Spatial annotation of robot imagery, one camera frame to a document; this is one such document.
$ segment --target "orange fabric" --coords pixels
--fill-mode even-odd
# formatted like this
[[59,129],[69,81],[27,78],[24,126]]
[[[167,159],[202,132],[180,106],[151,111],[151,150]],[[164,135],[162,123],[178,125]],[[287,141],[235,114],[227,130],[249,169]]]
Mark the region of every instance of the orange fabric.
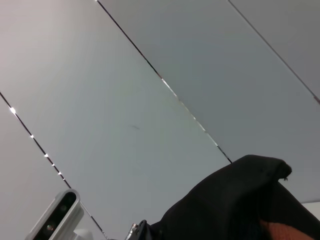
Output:
[[265,221],[262,224],[269,230],[273,240],[314,240],[292,226]]

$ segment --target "black fabric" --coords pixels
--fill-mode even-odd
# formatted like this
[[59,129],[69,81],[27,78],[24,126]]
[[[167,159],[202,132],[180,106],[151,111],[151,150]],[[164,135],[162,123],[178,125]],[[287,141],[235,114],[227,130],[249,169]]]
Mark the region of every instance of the black fabric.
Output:
[[278,183],[291,171],[277,158],[242,157],[202,180],[159,222],[148,225],[152,240],[267,239],[260,220],[287,224],[320,240],[320,222]]

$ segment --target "white ceiling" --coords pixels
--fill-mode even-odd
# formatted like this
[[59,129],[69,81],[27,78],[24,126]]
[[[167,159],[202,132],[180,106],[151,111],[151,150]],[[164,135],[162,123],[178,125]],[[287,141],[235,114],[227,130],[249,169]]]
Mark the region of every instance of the white ceiling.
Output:
[[[302,202],[320,199],[320,105],[230,2],[100,2],[231,160],[246,154],[282,158],[293,168],[285,186]],[[277,12],[278,31],[270,34],[278,1],[266,2],[255,1],[252,9],[249,0],[236,5],[318,93],[318,31],[311,40],[302,36],[305,23],[296,22],[298,41],[287,45],[283,36],[292,29],[280,17],[286,3]],[[275,6],[254,14],[265,5]],[[290,17],[299,21],[299,14]]]
[[96,1],[8,1],[0,29],[1,93],[109,238],[229,164]]

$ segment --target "white device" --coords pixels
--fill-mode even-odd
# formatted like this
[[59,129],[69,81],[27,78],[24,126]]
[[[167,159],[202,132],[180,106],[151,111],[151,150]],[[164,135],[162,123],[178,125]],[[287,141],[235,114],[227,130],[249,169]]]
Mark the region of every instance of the white device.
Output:
[[77,229],[84,215],[80,195],[74,189],[60,192],[25,240],[94,240],[86,229]]

